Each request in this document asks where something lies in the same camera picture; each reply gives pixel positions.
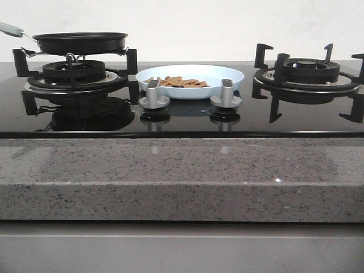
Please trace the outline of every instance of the black glass cooktop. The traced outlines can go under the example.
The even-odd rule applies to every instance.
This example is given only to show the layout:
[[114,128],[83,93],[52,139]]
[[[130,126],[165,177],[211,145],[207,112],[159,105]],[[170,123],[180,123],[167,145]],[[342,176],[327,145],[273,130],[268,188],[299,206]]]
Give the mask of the black glass cooktop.
[[[339,61],[341,71],[358,76],[360,62]],[[1,138],[244,138],[364,137],[364,91],[345,96],[280,96],[268,90],[253,98],[252,62],[205,63],[242,71],[237,109],[209,100],[172,100],[164,109],[144,110],[135,76],[118,90],[72,98],[33,96],[16,76],[13,63],[0,67]],[[139,64],[139,71],[165,65]],[[121,69],[117,63],[106,67]]]

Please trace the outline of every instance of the pan handle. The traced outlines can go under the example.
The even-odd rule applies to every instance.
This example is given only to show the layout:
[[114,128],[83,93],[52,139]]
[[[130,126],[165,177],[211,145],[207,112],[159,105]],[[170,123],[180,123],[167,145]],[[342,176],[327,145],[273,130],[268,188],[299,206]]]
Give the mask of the pan handle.
[[0,31],[13,37],[23,37],[23,30],[19,27],[14,27],[10,24],[0,22]]

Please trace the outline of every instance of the white bowl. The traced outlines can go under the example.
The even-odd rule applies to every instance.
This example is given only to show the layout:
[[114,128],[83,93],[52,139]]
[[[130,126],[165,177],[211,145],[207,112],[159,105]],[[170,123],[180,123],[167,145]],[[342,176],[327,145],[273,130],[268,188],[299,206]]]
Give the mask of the white bowl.
[[181,76],[183,80],[193,78],[199,81],[206,81],[209,85],[200,88],[160,87],[159,90],[162,95],[180,100],[200,100],[219,94],[221,92],[221,80],[223,78],[231,79],[233,81],[234,90],[237,90],[244,79],[244,74],[242,72],[228,67],[202,64],[180,64],[154,67],[140,71],[136,74],[136,80],[139,83],[139,87],[142,90],[146,90],[148,83],[144,82],[145,80],[148,80],[151,77],[154,77],[154,79],[157,77],[164,79],[167,76]]

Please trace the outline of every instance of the black frying pan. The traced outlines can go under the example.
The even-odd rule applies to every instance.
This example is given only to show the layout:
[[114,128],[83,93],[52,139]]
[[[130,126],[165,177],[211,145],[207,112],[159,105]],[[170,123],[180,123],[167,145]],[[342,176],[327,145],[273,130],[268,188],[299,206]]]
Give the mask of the black frying pan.
[[[23,30],[0,22],[0,31],[22,37]],[[91,55],[117,53],[124,49],[126,33],[117,32],[71,32],[33,36],[41,51],[53,55]]]

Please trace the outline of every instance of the gray speckled countertop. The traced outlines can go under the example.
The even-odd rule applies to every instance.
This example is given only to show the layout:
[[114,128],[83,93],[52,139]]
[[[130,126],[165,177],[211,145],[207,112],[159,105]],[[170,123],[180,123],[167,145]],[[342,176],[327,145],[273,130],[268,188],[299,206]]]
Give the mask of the gray speckled countertop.
[[364,139],[0,139],[2,220],[364,222]]

